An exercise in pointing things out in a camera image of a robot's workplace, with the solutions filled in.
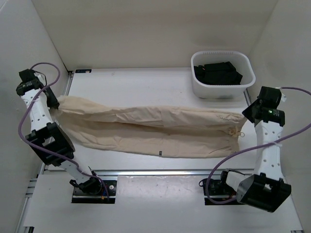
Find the beige trousers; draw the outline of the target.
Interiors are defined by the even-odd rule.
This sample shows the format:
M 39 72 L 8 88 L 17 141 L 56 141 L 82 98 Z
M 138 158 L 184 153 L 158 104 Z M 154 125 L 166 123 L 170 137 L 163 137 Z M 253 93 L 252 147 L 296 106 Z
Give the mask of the beige trousers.
M 52 115 L 87 148 L 163 158 L 217 158 L 239 151 L 239 113 L 176 106 L 109 107 L 61 96 Z

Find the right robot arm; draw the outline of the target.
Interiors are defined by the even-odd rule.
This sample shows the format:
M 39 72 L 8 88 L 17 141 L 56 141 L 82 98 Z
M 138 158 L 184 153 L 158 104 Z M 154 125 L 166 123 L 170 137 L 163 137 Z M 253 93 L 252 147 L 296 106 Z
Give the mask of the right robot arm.
M 254 124 L 257 136 L 257 160 L 254 173 L 245 175 L 227 169 L 218 182 L 224 194 L 236 193 L 236 201 L 273 213 L 291 194 L 291 185 L 283 180 L 280 147 L 277 143 L 285 125 L 285 113 L 278 110 L 279 100 L 257 99 L 242 114 Z

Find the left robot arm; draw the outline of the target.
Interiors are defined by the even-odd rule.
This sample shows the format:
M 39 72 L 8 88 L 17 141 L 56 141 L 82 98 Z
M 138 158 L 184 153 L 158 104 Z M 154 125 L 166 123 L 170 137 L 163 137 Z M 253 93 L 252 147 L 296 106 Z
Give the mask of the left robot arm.
M 16 89 L 27 107 L 32 106 L 29 116 L 31 132 L 25 136 L 30 147 L 46 165 L 60 167 L 73 179 L 70 184 L 82 192 L 98 195 L 103 189 L 102 182 L 87 166 L 79 164 L 74 156 L 75 148 L 65 132 L 53 121 L 49 109 L 58 109 L 59 102 L 50 88 L 35 95 L 44 88 L 41 81 L 21 82 Z

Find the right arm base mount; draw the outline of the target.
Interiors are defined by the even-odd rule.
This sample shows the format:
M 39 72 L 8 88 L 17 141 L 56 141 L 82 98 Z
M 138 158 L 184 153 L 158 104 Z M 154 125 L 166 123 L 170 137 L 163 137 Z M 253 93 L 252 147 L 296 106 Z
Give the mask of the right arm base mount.
M 207 178 L 202 179 L 198 184 L 201 188 L 203 188 L 204 196 L 205 196 L 205 205 L 215 205 L 215 203 L 211 202 L 207 198 L 206 193 L 206 183 Z M 208 193 L 211 199 L 214 201 L 226 201 L 231 198 L 235 198 L 237 192 L 226 183 L 223 183 L 221 180 L 210 179 L 208 184 Z

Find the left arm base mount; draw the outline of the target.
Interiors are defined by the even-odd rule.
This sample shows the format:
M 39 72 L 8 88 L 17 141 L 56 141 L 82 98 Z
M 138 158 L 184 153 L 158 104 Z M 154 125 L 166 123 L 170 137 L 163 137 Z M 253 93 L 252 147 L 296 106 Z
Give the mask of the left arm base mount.
M 114 204 L 117 192 L 117 180 L 103 180 L 104 185 L 95 178 L 78 184 L 70 180 L 74 187 L 71 203 L 76 204 Z

